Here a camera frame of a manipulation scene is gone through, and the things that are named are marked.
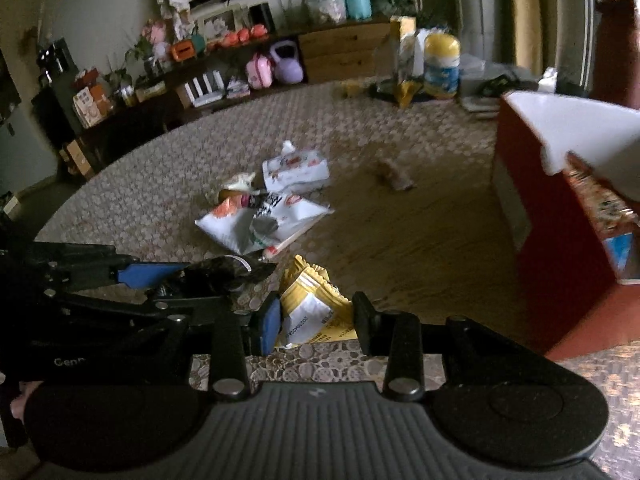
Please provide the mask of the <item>person left hand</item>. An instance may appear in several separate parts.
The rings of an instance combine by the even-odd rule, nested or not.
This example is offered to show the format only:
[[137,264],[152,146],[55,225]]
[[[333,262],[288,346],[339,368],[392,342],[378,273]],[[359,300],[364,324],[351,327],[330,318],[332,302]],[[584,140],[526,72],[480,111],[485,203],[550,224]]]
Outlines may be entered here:
[[24,422],[24,414],[27,401],[40,385],[41,382],[20,383],[20,393],[15,399],[11,401],[10,404],[11,414],[15,419],[19,420],[20,422]]

